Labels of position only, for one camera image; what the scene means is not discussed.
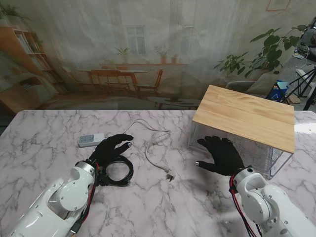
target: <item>book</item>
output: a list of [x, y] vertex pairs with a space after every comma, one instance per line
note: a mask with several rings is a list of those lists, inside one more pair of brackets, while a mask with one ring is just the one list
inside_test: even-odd
[[56, 83], [55, 78], [49, 73], [49, 72], [44, 72], [47, 79], [51, 82], [51, 83]]
[[50, 66], [48, 65], [46, 60], [41, 55], [38, 55], [38, 59], [44, 64], [46, 69], [50, 69]]
[[41, 66], [41, 64], [36, 60], [36, 58], [32, 57], [31, 60], [34, 62], [34, 64], [40, 69], [43, 70], [44, 68]]
[[39, 50], [37, 46], [35, 45], [35, 43], [32, 41], [32, 39], [30, 39], [29, 37], [26, 37], [26, 41], [28, 42], [33, 53], [39, 53]]
[[43, 69], [48, 69], [48, 67], [42, 62], [42, 60], [40, 60], [39, 58], [35, 58], [35, 59], [36, 61], [38, 61], [38, 63], [41, 65]]
[[29, 47], [25, 44], [23, 37], [21, 35], [17, 35], [17, 39], [20, 42], [20, 44], [21, 44], [22, 48], [24, 49], [24, 51], [26, 53], [31, 53]]

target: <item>transparent storage box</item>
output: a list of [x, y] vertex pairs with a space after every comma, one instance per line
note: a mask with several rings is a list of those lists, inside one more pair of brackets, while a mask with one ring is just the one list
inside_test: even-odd
[[231, 140], [239, 152], [244, 165], [252, 165], [257, 172], [261, 173], [268, 180], [272, 179], [293, 155], [277, 148], [192, 121], [189, 148], [207, 154], [210, 157], [209, 162], [214, 162], [211, 154], [204, 146], [197, 143], [198, 139], [205, 136], [218, 136], [219, 138]]

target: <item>wooden chair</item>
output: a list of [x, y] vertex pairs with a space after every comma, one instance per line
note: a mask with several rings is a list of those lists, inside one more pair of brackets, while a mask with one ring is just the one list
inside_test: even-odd
[[[99, 85], [103, 89], [107, 89], [110, 93], [113, 90], [123, 90], [128, 94], [131, 94], [128, 82], [120, 82], [119, 77], [121, 76], [118, 70], [91, 70], [91, 74], [97, 76]], [[101, 82], [100, 77], [107, 78], [106, 82]], [[111, 82], [109, 78], [116, 78], [117, 82]]]
[[67, 76], [68, 76], [70, 79], [72, 79], [73, 81], [75, 81], [76, 84], [78, 84], [79, 86], [81, 86], [84, 91], [85, 91], [85, 89], [84, 89], [84, 86], [85, 86], [85, 85], [92, 85], [92, 86], [95, 86], [95, 84], [83, 83], [83, 82], [77, 80], [77, 79], [74, 77], [74, 75], [71, 73], [70, 68], [64, 67], [64, 66], [62, 66], [61, 68], [64, 70], [64, 72], [67, 74]]
[[141, 89], [149, 89], [149, 90], [153, 90], [156, 96], [159, 96], [158, 87], [160, 84], [162, 73], [163, 73], [163, 69], [160, 69], [157, 71], [158, 77], [157, 77], [155, 85], [137, 84], [136, 88], [137, 88], [138, 93], [139, 94], [141, 93]]

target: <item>black tripod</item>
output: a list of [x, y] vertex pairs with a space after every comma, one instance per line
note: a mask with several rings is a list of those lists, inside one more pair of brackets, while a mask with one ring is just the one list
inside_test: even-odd
[[[312, 81], [314, 80], [316, 76], [316, 66], [314, 67], [314, 69], [310, 70], [308, 73], [305, 73], [304, 75], [300, 76], [299, 78], [297, 78], [296, 80], [292, 81], [290, 83], [293, 84], [294, 82], [298, 81], [299, 84], [297, 87], [295, 87], [287, 96], [285, 96], [285, 98], [281, 101], [281, 103], [283, 103], [285, 100], [287, 100], [291, 94], [295, 94], [297, 95], [298, 97], [303, 97], [303, 98], [306, 98], [307, 96], [304, 96], [304, 93], [306, 91], [306, 89], [310, 86], [310, 84], [312, 83]], [[303, 90], [301, 90], [301, 86], [303, 85], [303, 83], [306, 82], [306, 86], [304, 87]], [[316, 87], [314, 88], [313, 92], [311, 93], [311, 96], [310, 98], [307, 100], [306, 102], [306, 105], [304, 107], [303, 110], [308, 110], [308, 108], [310, 107], [310, 105], [314, 104], [314, 98], [315, 98], [315, 95], [316, 95]]]

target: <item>table leg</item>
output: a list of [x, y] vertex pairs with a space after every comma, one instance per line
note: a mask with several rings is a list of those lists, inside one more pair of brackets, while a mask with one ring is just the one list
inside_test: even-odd
[[96, 84], [93, 83], [93, 79], [92, 79], [92, 74], [91, 74], [91, 72], [88, 72], [88, 76], [89, 76], [90, 84], [93, 85], [95, 89], [97, 89], [97, 88], [98, 88], [98, 85], [96, 85]]
[[137, 89], [137, 79], [136, 79], [136, 76], [134, 73], [131, 73], [130, 77], [132, 78], [132, 82], [133, 82], [133, 85], [134, 85], [134, 89], [135, 89], [135, 93], [137, 95], [138, 98], [140, 98], [140, 95], [139, 95], [139, 91]]

